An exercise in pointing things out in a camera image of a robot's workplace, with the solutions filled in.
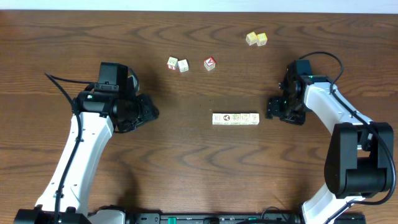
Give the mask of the blue edged white block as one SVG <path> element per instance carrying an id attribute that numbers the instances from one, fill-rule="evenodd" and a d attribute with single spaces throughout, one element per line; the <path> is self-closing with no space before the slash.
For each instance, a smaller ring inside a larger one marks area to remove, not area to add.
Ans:
<path id="1" fill-rule="evenodd" d="M 259 124 L 259 113 L 250 113 L 249 114 L 249 123 L 250 125 L 258 125 Z"/>

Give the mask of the white block brown pattern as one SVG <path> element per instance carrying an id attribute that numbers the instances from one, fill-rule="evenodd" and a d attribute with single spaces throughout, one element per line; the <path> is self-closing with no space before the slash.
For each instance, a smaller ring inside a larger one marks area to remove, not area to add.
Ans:
<path id="1" fill-rule="evenodd" d="M 231 124 L 232 125 L 240 125 L 241 124 L 241 114 L 240 113 L 231 115 Z"/>

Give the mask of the soccer ball picture block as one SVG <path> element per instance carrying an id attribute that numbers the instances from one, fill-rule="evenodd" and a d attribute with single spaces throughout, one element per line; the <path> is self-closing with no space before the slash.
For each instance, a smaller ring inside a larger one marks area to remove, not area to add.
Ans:
<path id="1" fill-rule="evenodd" d="M 220 123 L 222 125 L 230 125 L 232 123 L 231 114 L 221 114 Z"/>

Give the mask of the white block grid pattern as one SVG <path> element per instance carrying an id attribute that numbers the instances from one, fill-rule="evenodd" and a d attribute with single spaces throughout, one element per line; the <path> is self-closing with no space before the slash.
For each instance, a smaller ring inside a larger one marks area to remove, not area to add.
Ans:
<path id="1" fill-rule="evenodd" d="M 212 114 L 212 124 L 219 125 L 222 123 L 221 114 L 220 113 L 213 113 Z"/>

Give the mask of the green edged white block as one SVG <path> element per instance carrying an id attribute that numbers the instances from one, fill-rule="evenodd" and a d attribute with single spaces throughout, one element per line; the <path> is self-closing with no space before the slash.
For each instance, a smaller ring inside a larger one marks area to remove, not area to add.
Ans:
<path id="1" fill-rule="evenodd" d="M 240 125 L 249 125 L 250 121 L 250 114 L 249 113 L 241 113 L 241 121 Z"/>

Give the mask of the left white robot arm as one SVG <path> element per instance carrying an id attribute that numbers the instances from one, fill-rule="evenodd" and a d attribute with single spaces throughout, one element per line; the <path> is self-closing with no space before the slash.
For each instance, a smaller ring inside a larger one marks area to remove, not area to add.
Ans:
<path id="1" fill-rule="evenodd" d="M 33 209 L 18 210 L 14 223 L 128 223 L 116 207 L 89 215 L 91 185 L 101 155 L 114 133 L 128 133 L 157 119 L 148 95 L 82 91 L 74 99 L 67 143 L 50 183 Z"/>

